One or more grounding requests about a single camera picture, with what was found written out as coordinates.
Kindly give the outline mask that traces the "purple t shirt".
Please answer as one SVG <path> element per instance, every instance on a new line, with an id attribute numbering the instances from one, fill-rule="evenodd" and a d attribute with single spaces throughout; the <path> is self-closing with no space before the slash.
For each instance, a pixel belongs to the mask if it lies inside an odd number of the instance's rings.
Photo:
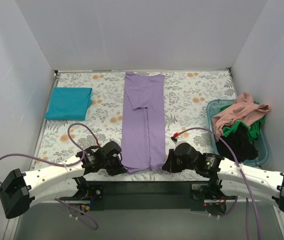
<path id="1" fill-rule="evenodd" d="M 164 80 L 162 74 L 125 74 L 121 149 L 129 173 L 165 163 Z"/>

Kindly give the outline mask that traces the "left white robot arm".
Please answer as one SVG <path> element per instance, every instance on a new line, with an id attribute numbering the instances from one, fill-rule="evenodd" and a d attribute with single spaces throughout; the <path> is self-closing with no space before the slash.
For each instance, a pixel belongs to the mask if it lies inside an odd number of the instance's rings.
<path id="1" fill-rule="evenodd" d="M 99 170 L 106 170 L 110 176 L 125 173 L 121 152 L 121 147 L 110 141 L 42 169 L 12 170 L 0 184 L 0 202 L 5 217 L 13 219 L 38 203 L 54 199 L 66 202 L 101 200 L 103 186 L 87 182 L 85 175 Z"/>

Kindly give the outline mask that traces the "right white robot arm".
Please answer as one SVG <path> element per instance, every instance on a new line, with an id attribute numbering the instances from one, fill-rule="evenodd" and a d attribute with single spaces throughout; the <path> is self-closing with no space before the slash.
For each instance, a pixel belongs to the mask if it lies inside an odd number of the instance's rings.
<path id="1" fill-rule="evenodd" d="M 284 212 L 284 172 L 267 171 L 235 162 L 213 153 L 200 153 L 186 142 L 169 150 L 163 171 L 193 170 L 208 182 L 193 190 L 203 200 L 223 197 L 255 199 L 277 206 Z"/>

